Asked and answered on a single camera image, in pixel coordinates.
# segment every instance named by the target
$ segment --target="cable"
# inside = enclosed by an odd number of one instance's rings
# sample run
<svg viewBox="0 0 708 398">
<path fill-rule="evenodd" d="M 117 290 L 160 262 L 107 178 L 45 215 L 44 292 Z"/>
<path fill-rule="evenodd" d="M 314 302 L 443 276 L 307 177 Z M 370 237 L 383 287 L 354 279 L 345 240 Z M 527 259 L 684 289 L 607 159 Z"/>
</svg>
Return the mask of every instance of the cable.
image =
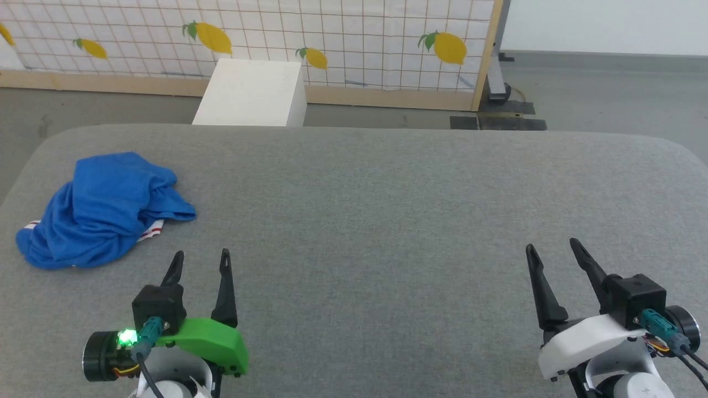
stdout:
<svg viewBox="0 0 708 398">
<path fill-rule="evenodd" d="M 688 362 L 688 359 L 684 358 L 683 355 L 676 355 L 676 358 L 680 359 L 681 362 L 683 362 L 683 364 L 686 365 L 686 367 L 691 372 L 693 372 L 693 374 L 696 375 L 696 377 L 698 377 L 698 380 L 700 380 L 701 384 L 703 384 L 703 387 L 705 387 L 705 389 L 708 390 L 708 382 L 706 382 L 706 380 L 703 378 L 703 375 L 701 374 L 701 372 L 699 372 L 695 366 L 691 365 L 691 362 Z"/>
<path fill-rule="evenodd" d="M 654 342 L 653 342 L 652 340 L 650 340 L 650 339 L 644 339 L 644 341 L 645 341 L 648 345 L 654 347 L 657 351 L 661 351 L 662 353 L 667 353 L 667 352 L 670 351 L 668 347 L 666 347 L 666 346 L 659 346 L 658 344 L 654 343 Z"/>
<path fill-rule="evenodd" d="M 681 351 L 685 352 L 691 359 L 696 361 L 698 365 L 701 365 L 705 370 L 708 370 L 708 363 L 702 360 L 701 357 L 697 356 L 696 353 L 692 352 L 686 346 L 681 346 Z"/>
<path fill-rule="evenodd" d="M 140 370 L 142 371 L 142 375 L 145 376 L 145 381 L 147 382 L 147 385 L 150 386 L 150 389 L 152 390 L 153 394 L 155 394 L 155 397 L 156 398 L 165 398 L 164 395 L 162 395 L 160 390 L 157 388 L 157 385 L 155 385 L 155 380 L 153 380 L 150 373 L 148 373 L 147 368 L 145 367 L 145 360 L 142 358 L 142 353 L 138 353 L 135 357 L 137 359 L 138 365 L 140 365 Z"/>
<path fill-rule="evenodd" d="M 113 371 L 114 371 L 116 374 L 123 376 L 123 375 L 127 375 L 128 373 L 132 373 L 132 372 L 136 371 L 139 367 L 140 367 L 140 365 L 136 365 L 136 366 L 133 366 L 133 367 L 130 368 L 130 369 L 124 369 L 124 370 L 120 370 L 120 369 L 118 369 L 118 368 L 113 368 Z"/>
</svg>

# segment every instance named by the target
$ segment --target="black bracket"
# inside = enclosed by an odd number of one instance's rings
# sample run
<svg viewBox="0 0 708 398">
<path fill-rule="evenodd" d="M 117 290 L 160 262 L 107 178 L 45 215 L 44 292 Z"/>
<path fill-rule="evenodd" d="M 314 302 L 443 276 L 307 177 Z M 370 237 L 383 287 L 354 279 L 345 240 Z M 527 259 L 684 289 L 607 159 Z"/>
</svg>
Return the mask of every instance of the black bracket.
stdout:
<svg viewBox="0 0 708 398">
<path fill-rule="evenodd" d="M 235 328 L 239 325 L 236 314 L 236 293 L 234 292 L 234 276 L 231 270 L 231 254 L 228 249 L 222 250 L 219 263 L 219 273 L 222 279 L 219 285 L 217 304 L 212 311 L 212 319 L 224 325 Z"/>
<path fill-rule="evenodd" d="M 536 248 L 529 244 L 526 246 L 526 260 L 529 264 L 531 288 L 536 302 L 536 315 L 538 327 L 544 331 L 555 329 L 559 324 L 568 320 L 568 311 L 556 299 L 546 275 L 543 274 L 543 262 L 536 252 Z"/>
<path fill-rule="evenodd" d="M 183 262 L 184 252 L 178 251 L 172 258 L 160 286 L 145 285 L 135 296 L 132 310 L 136 330 L 142 329 L 148 318 L 161 317 L 167 326 L 163 331 L 164 335 L 173 336 L 179 332 L 187 317 L 187 310 L 182 303 L 184 288 L 179 284 Z"/>
<path fill-rule="evenodd" d="M 590 284 L 593 286 L 595 296 L 600 303 L 600 314 L 607 314 L 607 306 L 609 305 L 610 298 L 603 287 L 607 274 L 602 267 L 600 267 L 600 264 L 588 253 L 588 250 L 583 244 L 576 238 L 571 238 L 571 249 L 573 249 L 573 254 L 580 268 L 588 274 Z"/>
</svg>

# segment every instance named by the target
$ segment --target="white pedestal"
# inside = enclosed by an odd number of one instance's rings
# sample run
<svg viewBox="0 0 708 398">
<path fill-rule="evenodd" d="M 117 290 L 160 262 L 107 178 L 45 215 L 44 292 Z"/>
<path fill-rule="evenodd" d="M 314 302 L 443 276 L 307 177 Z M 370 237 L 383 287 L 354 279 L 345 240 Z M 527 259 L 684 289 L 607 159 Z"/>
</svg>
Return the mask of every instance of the white pedestal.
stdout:
<svg viewBox="0 0 708 398">
<path fill-rule="evenodd" d="M 301 66 L 219 59 L 192 124 L 302 127 L 307 101 Z"/>
</svg>

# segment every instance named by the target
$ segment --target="black cable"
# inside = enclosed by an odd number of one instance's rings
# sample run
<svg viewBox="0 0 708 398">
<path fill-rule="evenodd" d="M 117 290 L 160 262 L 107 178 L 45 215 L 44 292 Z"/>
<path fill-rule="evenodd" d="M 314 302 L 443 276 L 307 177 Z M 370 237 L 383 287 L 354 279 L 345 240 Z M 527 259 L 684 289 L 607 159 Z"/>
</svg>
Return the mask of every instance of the black cable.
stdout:
<svg viewBox="0 0 708 398">
<path fill-rule="evenodd" d="M 698 365 L 701 365 L 705 370 L 708 370 L 708 363 L 706 363 L 706 361 L 704 361 L 703 359 L 701 359 L 701 357 L 696 355 L 696 353 L 694 353 L 693 351 L 688 349 L 688 347 L 681 346 L 681 351 L 685 352 L 689 357 L 691 357 L 691 359 L 696 361 L 698 363 Z"/>
<path fill-rule="evenodd" d="M 141 353 L 136 354 L 135 358 L 137 359 L 137 362 L 140 365 L 140 371 L 142 372 L 142 375 L 145 376 L 145 381 L 147 382 L 147 385 L 150 386 L 152 393 L 155 394 L 156 398 L 165 398 L 164 395 L 162 395 L 160 390 L 157 388 L 157 385 L 155 384 L 155 380 L 153 380 L 150 373 L 147 372 L 147 368 L 145 367 L 145 360 L 143 359 L 142 354 Z"/>
<path fill-rule="evenodd" d="M 676 358 L 681 360 L 681 362 L 683 362 L 683 364 L 686 365 L 686 367 L 691 372 L 693 372 L 693 374 L 696 375 L 696 377 L 698 377 L 698 380 L 700 380 L 701 384 L 703 384 L 703 387 L 705 387 L 705 389 L 708 390 L 708 382 L 703 378 L 703 375 L 701 374 L 701 372 L 699 372 L 695 366 L 691 365 L 691 362 L 688 362 L 688 359 L 684 358 L 683 355 L 676 355 Z"/>
</svg>

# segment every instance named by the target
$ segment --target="red and white striped edge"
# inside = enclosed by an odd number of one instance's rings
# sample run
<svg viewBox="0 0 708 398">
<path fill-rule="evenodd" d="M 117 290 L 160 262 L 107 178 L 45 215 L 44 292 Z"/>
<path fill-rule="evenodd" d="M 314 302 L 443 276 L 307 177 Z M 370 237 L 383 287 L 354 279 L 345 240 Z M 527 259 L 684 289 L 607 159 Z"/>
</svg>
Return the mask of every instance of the red and white striped edge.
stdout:
<svg viewBox="0 0 708 398">
<path fill-rule="evenodd" d="M 37 224 L 42 222 L 41 220 L 35 220 L 30 222 L 29 224 L 25 225 L 26 229 L 35 229 Z M 162 225 L 165 223 L 165 220 L 157 220 L 156 222 L 153 222 L 152 225 L 150 225 L 150 228 L 146 229 L 145 232 L 140 235 L 140 238 L 138 238 L 137 241 L 143 241 L 147 238 L 152 238 L 155 235 L 160 235 L 162 232 Z"/>
</svg>

